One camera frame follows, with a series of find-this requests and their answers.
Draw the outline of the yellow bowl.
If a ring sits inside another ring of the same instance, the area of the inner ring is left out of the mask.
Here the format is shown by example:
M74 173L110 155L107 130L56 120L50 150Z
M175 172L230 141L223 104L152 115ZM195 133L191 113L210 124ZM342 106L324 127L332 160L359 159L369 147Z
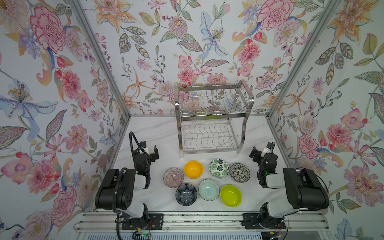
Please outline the yellow bowl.
M198 179L203 175L204 167L198 161L190 161L185 165L184 173L190 179Z

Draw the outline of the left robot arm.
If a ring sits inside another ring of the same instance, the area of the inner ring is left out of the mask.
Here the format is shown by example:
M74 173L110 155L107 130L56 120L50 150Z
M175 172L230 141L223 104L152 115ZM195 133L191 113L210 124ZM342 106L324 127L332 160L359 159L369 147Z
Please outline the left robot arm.
M108 170L95 198L97 209L113 211L125 219L146 219L147 206L134 199L135 190L148 189L151 183L151 165L159 159L154 147L150 153L145 142L133 151L134 168Z

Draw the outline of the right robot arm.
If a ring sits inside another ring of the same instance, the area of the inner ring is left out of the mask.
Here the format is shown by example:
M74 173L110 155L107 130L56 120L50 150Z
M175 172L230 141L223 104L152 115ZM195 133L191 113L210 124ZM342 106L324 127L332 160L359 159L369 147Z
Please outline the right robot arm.
M271 225L299 211L312 212L328 208L329 191L314 171L306 168L283 168L276 172L278 156L273 152L274 143L268 143L263 151L253 147L249 157L258 164L257 178L260 186L281 190L283 195L264 203L258 215L259 223Z

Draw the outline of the pink striped bowl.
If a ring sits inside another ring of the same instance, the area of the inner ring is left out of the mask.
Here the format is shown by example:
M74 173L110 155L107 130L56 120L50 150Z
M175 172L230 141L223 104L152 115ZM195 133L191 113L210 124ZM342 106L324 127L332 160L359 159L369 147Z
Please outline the pink striped bowl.
M184 173L178 168L171 168L165 172L163 180L167 187L178 188L184 181Z

